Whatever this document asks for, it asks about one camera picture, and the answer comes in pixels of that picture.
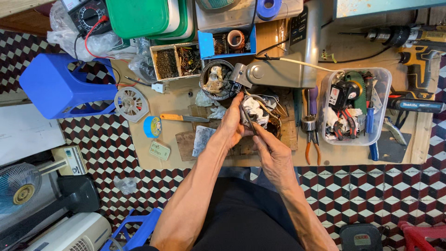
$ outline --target orange handle pliers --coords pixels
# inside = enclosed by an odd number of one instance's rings
[[[307,148],[305,149],[305,159],[306,159],[307,163],[309,165],[311,165],[310,156],[309,156],[311,141],[313,141],[314,147],[316,148],[316,151],[318,152],[318,166],[320,166],[322,154],[321,154],[321,150],[319,149],[319,142],[316,142],[316,139],[314,138],[314,131],[308,132],[308,143],[307,143]]]

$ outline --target hand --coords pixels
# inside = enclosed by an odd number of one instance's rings
[[[243,99],[243,93],[237,94],[232,100],[232,104],[223,116],[223,119],[215,133],[223,134],[225,138],[225,147],[227,150],[234,147],[241,138],[253,135],[252,131],[245,130],[240,124],[239,105]]]
[[[255,143],[254,150],[259,151],[265,176],[279,192],[291,189],[298,184],[291,160],[291,149],[260,125],[253,125],[259,135],[252,138]]]

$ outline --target forearm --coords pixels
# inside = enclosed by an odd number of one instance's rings
[[[279,194],[305,250],[338,250],[335,242],[306,201],[304,191],[297,181],[290,189],[279,191]]]
[[[198,156],[192,171],[170,198],[153,232],[151,246],[160,251],[190,250],[201,231],[227,149],[217,131]]]

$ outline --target workbench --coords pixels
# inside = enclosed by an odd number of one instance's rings
[[[256,24],[257,30],[257,51],[262,50],[270,45],[277,43],[283,39],[284,32],[283,21],[272,21]],[[323,30],[321,36],[320,52],[322,49],[327,51],[336,51],[337,60],[356,59],[372,55],[375,52],[380,51],[383,46],[379,43],[371,43],[363,41],[359,38],[346,38],[345,36],[337,36],[336,33],[340,31],[341,26],[331,25],[332,27]],[[351,27],[348,28],[349,32],[356,30]],[[284,54],[284,46],[273,48],[268,52],[271,57],[282,56]],[[320,64],[320,66],[328,69],[342,69],[342,68],[367,68],[367,67],[383,67],[388,69],[392,74],[392,86],[395,90],[405,90],[407,86],[406,71],[407,67],[398,63],[399,55],[396,53],[396,49],[389,49],[386,52],[367,60],[362,60],[353,63],[343,64]],[[239,57],[236,58],[240,63],[248,64],[253,60],[253,57]],[[430,84],[430,92],[436,90],[438,82],[439,72],[439,59],[435,59],[432,63],[432,80]],[[127,64],[112,60],[114,68],[120,71],[121,76],[127,75],[134,77],[131,70],[128,69]],[[320,86],[322,79],[330,74],[326,71],[318,71],[317,85]],[[160,94],[143,85],[136,85],[149,101],[150,113],[148,115],[159,116],[160,113],[189,115],[188,106],[195,103],[195,95],[199,92],[198,86],[199,78],[181,79],[168,82],[169,94]],[[130,84],[128,80],[124,80],[124,83]],[[194,97],[189,98],[187,93],[193,92]],[[192,124],[186,121],[162,121],[162,133],[156,141],[170,147],[170,157],[167,161],[161,160],[154,155],[149,154],[149,147],[153,138],[147,138],[143,131],[144,118],[137,123],[129,122],[129,129],[132,135],[133,144],[135,146],[136,153],[138,154],[139,164],[143,169],[172,169],[172,168],[191,168],[195,161],[183,162],[180,158],[180,153],[177,146],[177,140],[175,135],[178,133],[191,131]],[[412,138],[409,142],[408,149],[403,159],[403,164],[421,164],[426,161],[427,151],[429,147],[429,139],[432,124],[432,114],[430,113],[415,113],[410,112],[406,123],[402,127],[403,133],[412,134]],[[307,144],[307,134],[302,132],[300,128],[297,128],[297,151],[293,151],[293,165],[294,166],[306,166],[305,160],[305,148]],[[320,149],[322,152],[321,165],[359,165],[359,164],[388,164],[387,162],[374,162],[368,159],[369,147],[367,146],[334,146],[326,143],[322,140],[322,134],[320,137]],[[313,165],[316,164],[317,154],[314,146],[310,149],[310,160]],[[224,166],[259,166],[259,158],[257,155],[242,155],[242,156],[228,156],[224,161]]]

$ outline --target person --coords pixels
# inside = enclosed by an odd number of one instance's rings
[[[254,124],[254,150],[278,193],[238,178],[218,178],[228,151],[247,135],[239,93],[194,167],[164,208],[150,246],[132,251],[338,250],[299,186],[291,150]]]

